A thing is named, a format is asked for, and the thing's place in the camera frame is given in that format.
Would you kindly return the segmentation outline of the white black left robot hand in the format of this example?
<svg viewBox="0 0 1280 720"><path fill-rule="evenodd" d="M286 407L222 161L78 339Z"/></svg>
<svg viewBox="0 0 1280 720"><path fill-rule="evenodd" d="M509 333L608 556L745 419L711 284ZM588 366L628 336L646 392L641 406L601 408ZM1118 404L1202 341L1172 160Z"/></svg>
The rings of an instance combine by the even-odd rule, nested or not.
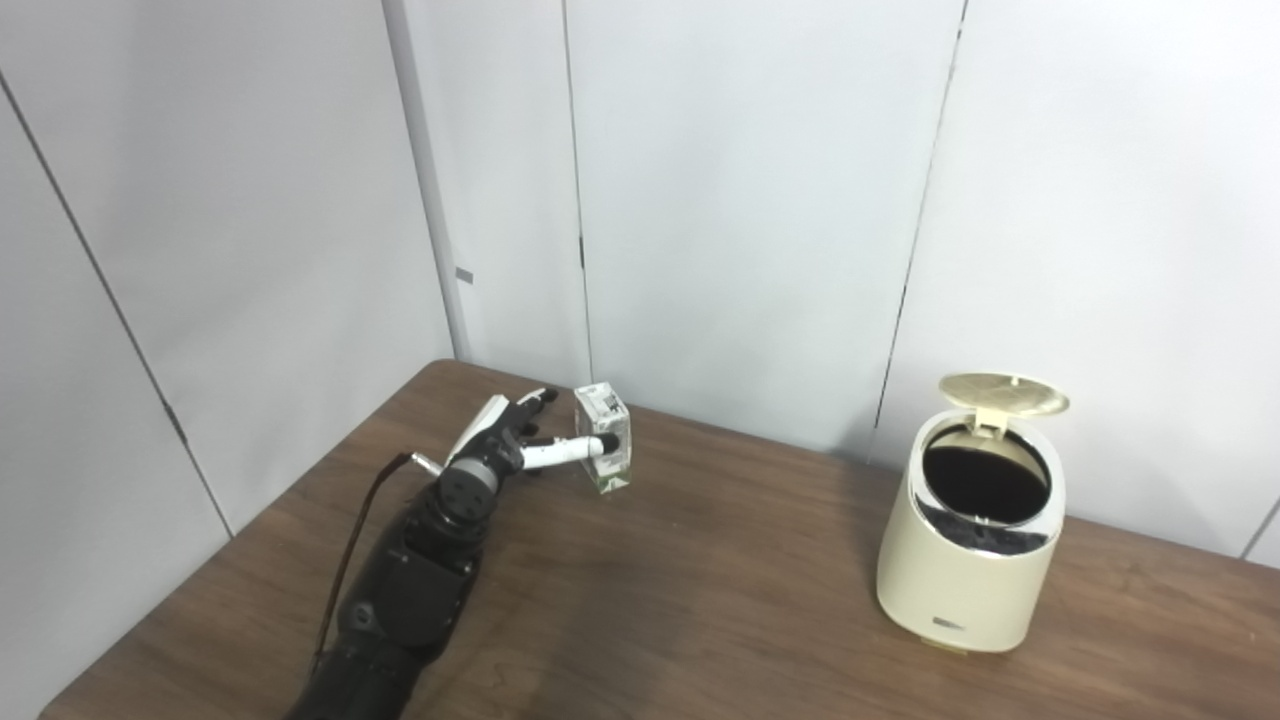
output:
<svg viewBox="0 0 1280 720"><path fill-rule="evenodd" d="M445 466L471 459L489 468L494 477L506 478L520 471L604 457L621 450L621 439L614 433L539 439L535 416L558 395L557 389L544 387L518 401L503 395L492 396L454 443Z"/></svg>

